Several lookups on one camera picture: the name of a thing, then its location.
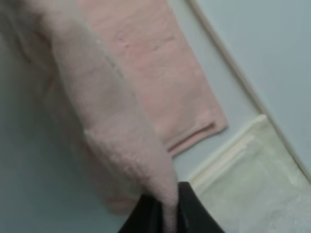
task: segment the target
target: black object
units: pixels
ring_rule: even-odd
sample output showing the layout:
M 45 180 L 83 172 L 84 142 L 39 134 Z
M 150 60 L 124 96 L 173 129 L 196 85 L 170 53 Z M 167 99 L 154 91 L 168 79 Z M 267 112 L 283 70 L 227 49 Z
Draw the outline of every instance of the black object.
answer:
M 181 182 L 177 214 L 177 233 L 224 233 L 206 211 L 190 184 Z M 162 233 L 161 204 L 143 195 L 119 233 Z

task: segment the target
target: pink towel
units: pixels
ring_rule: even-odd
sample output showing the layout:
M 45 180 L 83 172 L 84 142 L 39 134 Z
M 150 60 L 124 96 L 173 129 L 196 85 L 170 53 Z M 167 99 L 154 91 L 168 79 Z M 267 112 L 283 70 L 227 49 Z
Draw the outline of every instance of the pink towel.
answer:
M 226 127 L 167 0 L 78 2 L 133 83 L 171 155 Z

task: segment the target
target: hanging towel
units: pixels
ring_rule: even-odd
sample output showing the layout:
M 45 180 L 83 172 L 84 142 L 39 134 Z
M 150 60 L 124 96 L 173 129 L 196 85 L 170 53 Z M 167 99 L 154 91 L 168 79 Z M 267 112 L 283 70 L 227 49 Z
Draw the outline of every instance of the hanging towel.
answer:
M 83 153 L 108 206 L 141 192 L 163 205 L 174 232 L 178 203 L 171 157 L 102 40 L 70 0 L 1 0 L 1 29 L 34 70 L 34 87 Z

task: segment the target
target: towel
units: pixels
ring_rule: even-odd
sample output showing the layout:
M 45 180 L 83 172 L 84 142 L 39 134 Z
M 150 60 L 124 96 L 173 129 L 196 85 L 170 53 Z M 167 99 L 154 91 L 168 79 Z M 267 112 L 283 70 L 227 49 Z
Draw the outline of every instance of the towel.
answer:
M 311 232 L 311 186 L 265 115 L 210 157 L 192 179 L 225 232 Z
M 2 0 L 1 29 L 34 70 L 34 88 L 68 133 L 72 146 L 112 208 L 141 192 L 163 205 L 174 232 L 178 203 L 171 157 L 102 40 L 74 2 Z
M 226 119 L 167 0 L 78 0 L 171 155 Z

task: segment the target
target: light blue wall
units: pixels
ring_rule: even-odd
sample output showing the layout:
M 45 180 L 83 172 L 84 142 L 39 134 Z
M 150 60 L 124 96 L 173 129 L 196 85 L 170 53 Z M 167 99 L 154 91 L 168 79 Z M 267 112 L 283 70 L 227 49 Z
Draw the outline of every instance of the light blue wall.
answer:
M 197 2 L 311 180 L 311 1 Z

